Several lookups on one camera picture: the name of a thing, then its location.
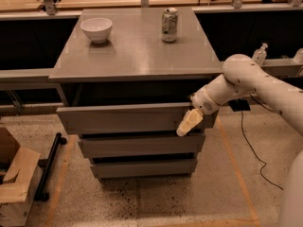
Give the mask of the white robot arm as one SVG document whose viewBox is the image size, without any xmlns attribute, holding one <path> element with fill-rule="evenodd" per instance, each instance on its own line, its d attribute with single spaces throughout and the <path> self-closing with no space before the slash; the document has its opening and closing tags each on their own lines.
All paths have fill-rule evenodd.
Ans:
<svg viewBox="0 0 303 227">
<path fill-rule="evenodd" d="M 191 96 L 193 108 L 186 112 L 177 134 L 186 135 L 207 114 L 227 101 L 256 93 L 299 134 L 303 134 L 303 91 L 267 74 L 250 57 L 236 54 L 223 63 L 223 72 Z M 303 227 L 303 151 L 294 159 L 277 222 L 277 227 Z"/>
</svg>

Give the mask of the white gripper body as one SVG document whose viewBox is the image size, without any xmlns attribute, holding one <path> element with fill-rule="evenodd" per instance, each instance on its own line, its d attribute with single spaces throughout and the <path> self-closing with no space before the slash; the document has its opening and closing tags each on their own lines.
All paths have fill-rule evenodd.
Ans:
<svg viewBox="0 0 303 227">
<path fill-rule="evenodd" d="M 199 109 L 203 114 L 213 114 L 219 110 L 220 106 L 212 100 L 207 91 L 197 91 L 194 94 L 191 102 L 195 109 Z"/>
</svg>

